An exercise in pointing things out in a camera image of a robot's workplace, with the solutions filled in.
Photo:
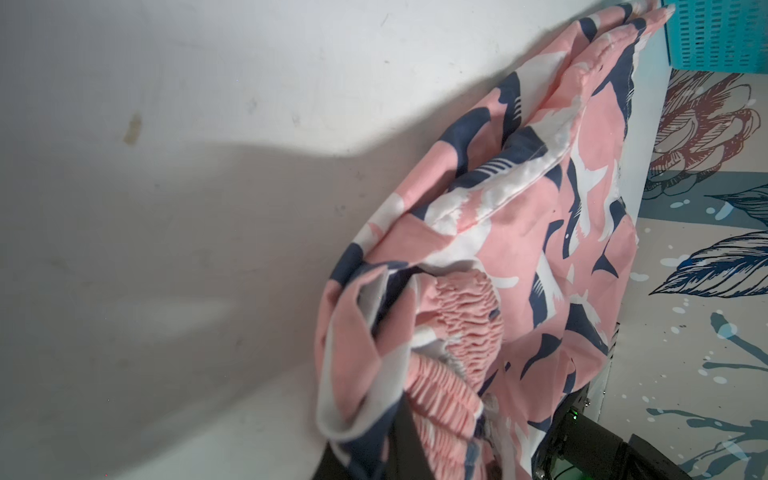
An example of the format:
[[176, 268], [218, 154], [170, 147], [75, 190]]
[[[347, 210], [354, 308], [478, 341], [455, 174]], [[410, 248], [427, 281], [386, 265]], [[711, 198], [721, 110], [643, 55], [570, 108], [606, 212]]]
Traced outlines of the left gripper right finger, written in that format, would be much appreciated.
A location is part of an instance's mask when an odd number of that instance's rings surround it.
[[386, 478], [389, 480], [433, 480], [406, 398], [401, 398], [388, 434], [389, 453]]

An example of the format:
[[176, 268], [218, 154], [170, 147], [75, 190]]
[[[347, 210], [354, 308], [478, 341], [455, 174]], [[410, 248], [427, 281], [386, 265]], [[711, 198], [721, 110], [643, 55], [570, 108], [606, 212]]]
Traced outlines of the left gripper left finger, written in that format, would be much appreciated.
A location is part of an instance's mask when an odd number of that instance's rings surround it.
[[312, 480], [352, 480], [352, 476], [327, 444]]

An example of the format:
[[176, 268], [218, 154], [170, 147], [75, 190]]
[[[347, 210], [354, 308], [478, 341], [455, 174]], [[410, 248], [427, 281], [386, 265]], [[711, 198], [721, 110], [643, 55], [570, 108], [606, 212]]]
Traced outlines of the pink shark print shorts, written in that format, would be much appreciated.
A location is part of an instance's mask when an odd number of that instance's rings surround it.
[[323, 292], [316, 421], [387, 479], [406, 398], [434, 479], [529, 479], [563, 399], [604, 368], [637, 250], [620, 165], [640, 52], [674, 9], [574, 21], [453, 123]]

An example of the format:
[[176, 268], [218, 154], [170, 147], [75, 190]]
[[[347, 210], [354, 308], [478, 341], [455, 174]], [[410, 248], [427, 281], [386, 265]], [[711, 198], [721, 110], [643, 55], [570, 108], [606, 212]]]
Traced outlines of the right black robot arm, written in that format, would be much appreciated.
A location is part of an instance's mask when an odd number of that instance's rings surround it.
[[687, 479], [646, 440], [625, 441], [587, 417], [586, 387], [567, 395], [532, 457], [534, 479]]

